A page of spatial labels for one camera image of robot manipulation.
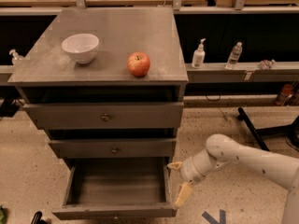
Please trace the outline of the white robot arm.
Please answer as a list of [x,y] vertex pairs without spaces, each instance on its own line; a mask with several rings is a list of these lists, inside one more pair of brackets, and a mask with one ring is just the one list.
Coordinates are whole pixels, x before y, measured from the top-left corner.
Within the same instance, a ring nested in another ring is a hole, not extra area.
[[298,224],[299,221],[299,160],[270,151],[240,145],[223,134],[213,134],[206,140],[206,147],[185,161],[167,164],[171,170],[179,171],[184,182],[174,208],[179,209],[192,195],[193,186],[206,176],[237,161],[268,178],[288,191],[282,224]]

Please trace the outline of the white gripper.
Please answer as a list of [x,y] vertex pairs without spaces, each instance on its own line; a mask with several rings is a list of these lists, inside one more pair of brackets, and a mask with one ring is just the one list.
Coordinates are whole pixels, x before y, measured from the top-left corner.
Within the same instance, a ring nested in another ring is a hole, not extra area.
[[184,162],[176,161],[167,164],[170,170],[179,171],[184,183],[180,185],[178,196],[174,202],[175,207],[181,207],[191,197],[193,185],[205,179],[206,155],[197,154],[189,157]]

